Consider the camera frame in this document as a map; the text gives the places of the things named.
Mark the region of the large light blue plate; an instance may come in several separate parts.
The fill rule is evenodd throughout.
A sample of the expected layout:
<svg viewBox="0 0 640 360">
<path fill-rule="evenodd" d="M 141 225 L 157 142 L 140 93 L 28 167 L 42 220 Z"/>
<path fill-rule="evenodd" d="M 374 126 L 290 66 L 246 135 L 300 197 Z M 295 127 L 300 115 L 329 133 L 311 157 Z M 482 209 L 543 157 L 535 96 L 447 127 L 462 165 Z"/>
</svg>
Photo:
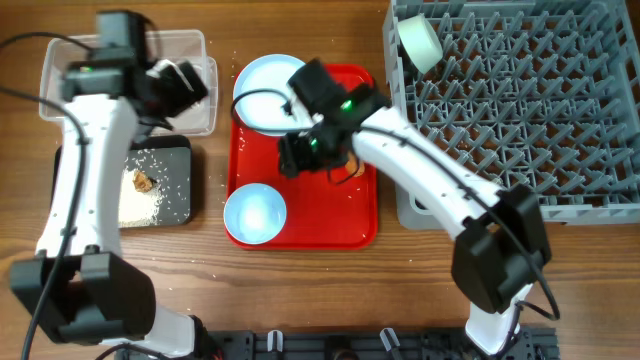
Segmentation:
<svg viewBox="0 0 640 360">
<path fill-rule="evenodd" d="M 260 134 L 282 136 L 311 126 L 303 115 L 289 115 L 284 105 L 294 96 L 287 82 L 305 63 L 293 56 L 270 54 L 249 63 L 237 76 L 233 99 L 249 92 L 235 105 L 243 123 Z"/>
</svg>

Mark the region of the orange carrot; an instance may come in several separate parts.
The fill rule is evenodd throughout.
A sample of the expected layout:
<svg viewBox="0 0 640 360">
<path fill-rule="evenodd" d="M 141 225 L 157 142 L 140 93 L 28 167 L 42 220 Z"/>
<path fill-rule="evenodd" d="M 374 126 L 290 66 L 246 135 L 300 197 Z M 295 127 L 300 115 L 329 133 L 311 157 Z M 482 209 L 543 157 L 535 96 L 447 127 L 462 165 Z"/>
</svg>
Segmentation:
<svg viewBox="0 0 640 360">
<path fill-rule="evenodd" d="M 347 153 L 347 162 L 344 167 L 353 177 L 359 177 L 365 172 L 365 165 L 352 152 Z"/>
</svg>

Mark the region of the small light blue bowl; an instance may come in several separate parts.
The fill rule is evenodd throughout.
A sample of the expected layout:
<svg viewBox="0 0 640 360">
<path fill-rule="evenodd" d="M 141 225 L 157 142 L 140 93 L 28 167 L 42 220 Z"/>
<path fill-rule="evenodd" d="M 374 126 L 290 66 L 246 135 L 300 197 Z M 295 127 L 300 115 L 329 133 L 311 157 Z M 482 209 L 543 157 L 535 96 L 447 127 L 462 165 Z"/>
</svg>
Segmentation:
<svg viewBox="0 0 640 360">
<path fill-rule="evenodd" d="M 273 187 L 251 183 L 234 190 L 226 200 L 224 225 L 232 238 L 244 245 L 261 245 L 283 230 L 287 206 Z"/>
</svg>

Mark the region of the brown food scrap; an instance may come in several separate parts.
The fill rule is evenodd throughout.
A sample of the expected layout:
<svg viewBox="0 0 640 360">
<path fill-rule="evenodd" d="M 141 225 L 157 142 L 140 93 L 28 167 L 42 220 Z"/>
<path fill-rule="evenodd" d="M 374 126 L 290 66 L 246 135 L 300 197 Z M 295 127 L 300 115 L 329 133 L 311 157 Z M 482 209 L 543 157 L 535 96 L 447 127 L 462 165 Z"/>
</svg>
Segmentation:
<svg viewBox="0 0 640 360">
<path fill-rule="evenodd" d="M 135 170 L 133 172 L 132 183 L 134 189 L 140 193 L 147 193 L 153 189 L 154 182 L 144 172 Z"/>
</svg>

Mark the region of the white rice grains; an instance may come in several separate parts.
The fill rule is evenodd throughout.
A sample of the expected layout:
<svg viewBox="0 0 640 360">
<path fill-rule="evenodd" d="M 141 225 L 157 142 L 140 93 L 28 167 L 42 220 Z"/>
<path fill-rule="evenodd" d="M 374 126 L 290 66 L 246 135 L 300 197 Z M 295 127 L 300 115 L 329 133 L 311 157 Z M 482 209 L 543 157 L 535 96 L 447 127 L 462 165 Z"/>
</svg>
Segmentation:
<svg viewBox="0 0 640 360">
<path fill-rule="evenodd" d="M 119 227 L 185 224 L 191 217 L 192 151 L 188 147 L 131 150 L 125 160 L 119 200 Z M 132 183 L 140 170 L 154 182 L 140 193 Z"/>
</svg>

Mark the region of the green bowl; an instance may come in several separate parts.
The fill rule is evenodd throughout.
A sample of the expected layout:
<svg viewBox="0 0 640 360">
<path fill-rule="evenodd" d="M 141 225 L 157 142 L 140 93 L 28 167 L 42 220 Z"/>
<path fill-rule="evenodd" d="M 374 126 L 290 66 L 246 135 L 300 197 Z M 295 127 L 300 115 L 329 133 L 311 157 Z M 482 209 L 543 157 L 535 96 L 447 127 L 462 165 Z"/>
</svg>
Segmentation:
<svg viewBox="0 0 640 360">
<path fill-rule="evenodd" d="M 400 21 L 397 29 L 405 52 L 420 73 L 427 74 L 442 60 L 442 44 L 422 14 Z"/>
</svg>

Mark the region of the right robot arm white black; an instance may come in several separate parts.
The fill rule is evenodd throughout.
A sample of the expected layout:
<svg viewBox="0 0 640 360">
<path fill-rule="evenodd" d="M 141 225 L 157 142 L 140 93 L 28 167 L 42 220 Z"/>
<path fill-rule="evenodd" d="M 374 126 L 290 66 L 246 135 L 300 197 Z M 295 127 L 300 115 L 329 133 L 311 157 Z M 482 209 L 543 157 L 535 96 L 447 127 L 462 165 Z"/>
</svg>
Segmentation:
<svg viewBox="0 0 640 360">
<path fill-rule="evenodd" d="M 551 248 L 537 196 L 491 182 L 429 141 L 375 86 L 346 90 L 314 59 L 287 81 L 286 110 L 304 121 L 278 142 L 288 178 L 329 171 L 350 156 L 412 193 L 454 242 L 452 277 L 471 303 L 465 333 L 489 356 L 515 340 L 531 288 L 553 296 L 542 274 Z"/>
</svg>

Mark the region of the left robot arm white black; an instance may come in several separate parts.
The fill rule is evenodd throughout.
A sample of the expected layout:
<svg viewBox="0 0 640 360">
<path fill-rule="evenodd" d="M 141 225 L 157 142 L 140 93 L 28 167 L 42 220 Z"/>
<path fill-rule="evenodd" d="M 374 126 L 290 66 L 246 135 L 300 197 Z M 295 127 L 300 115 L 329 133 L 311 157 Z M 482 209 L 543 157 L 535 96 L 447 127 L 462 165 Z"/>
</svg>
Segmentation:
<svg viewBox="0 0 640 360">
<path fill-rule="evenodd" d="M 121 251 L 119 197 L 131 145 L 208 94 L 190 63 L 149 54 L 147 25 L 136 12 L 100 12 L 98 45 L 67 67 L 49 217 L 34 256 L 11 266 L 10 287 L 31 314 L 29 331 L 56 344 L 208 359 L 216 346 L 202 321 L 159 305 L 151 279 Z"/>
</svg>

